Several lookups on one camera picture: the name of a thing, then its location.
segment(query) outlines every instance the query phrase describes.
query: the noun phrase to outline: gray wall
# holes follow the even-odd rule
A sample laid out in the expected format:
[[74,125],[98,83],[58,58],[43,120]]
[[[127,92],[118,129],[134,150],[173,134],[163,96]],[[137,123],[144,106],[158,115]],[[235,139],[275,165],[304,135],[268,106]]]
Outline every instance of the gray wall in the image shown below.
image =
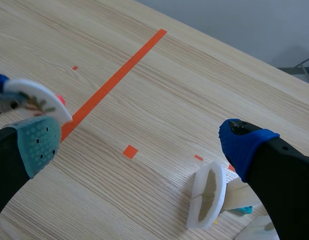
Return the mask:
[[309,0],[137,1],[277,68],[309,58]]

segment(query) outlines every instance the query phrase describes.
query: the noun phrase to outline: orange tape strip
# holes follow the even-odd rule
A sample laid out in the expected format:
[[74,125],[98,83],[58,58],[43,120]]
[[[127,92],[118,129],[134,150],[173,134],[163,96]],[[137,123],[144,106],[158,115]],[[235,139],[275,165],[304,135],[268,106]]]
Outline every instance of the orange tape strip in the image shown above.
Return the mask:
[[201,156],[198,156],[198,155],[194,155],[194,157],[200,161],[203,161],[204,159],[201,157]]
[[160,29],[150,40],[136,52],[61,128],[61,142],[82,122],[98,103],[120,82],[124,76],[163,38],[167,31]]

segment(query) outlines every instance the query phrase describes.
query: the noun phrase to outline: white object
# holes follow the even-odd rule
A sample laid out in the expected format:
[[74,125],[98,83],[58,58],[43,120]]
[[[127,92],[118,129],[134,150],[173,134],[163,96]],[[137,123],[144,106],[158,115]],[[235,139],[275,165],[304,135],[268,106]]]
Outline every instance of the white object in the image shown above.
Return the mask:
[[72,116],[60,99],[39,83],[27,79],[9,80],[4,83],[3,91],[5,93],[22,93],[29,97],[26,106],[18,108],[20,114],[25,118],[48,115],[54,117],[60,125],[72,121]]
[[196,172],[187,228],[207,229],[213,224],[224,204],[226,185],[226,171],[215,161]]
[[279,240],[269,216],[259,216],[243,229],[234,240]]
[[228,182],[222,208],[224,210],[240,209],[261,204],[252,188],[241,181],[240,177]]

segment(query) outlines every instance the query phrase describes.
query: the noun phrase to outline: light wood tabletop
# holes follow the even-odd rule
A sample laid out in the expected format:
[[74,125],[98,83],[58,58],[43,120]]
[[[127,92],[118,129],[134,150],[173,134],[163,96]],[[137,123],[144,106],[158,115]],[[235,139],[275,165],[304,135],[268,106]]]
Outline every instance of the light wood tabletop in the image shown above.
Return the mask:
[[[309,155],[309,84],[132,0],[0,0],[0,73],[44,84],[74,114],[159,29],[167,34],[8,203],[0,239],[230,240],[266,214],[225,211],[207,230],[186,229],[194,173],[229,165],[225,119]],[[0,128],[19,119],[0,116]]]

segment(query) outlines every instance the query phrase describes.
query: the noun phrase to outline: perforated pad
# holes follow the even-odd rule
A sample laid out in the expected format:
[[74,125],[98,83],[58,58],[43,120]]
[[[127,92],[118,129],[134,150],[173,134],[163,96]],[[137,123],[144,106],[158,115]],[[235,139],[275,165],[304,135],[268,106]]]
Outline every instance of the perforated pad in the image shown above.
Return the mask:
[[57,154],[61,127],[51,116],[38,116],[7,125],[17,131],[18,148],[30,178]]

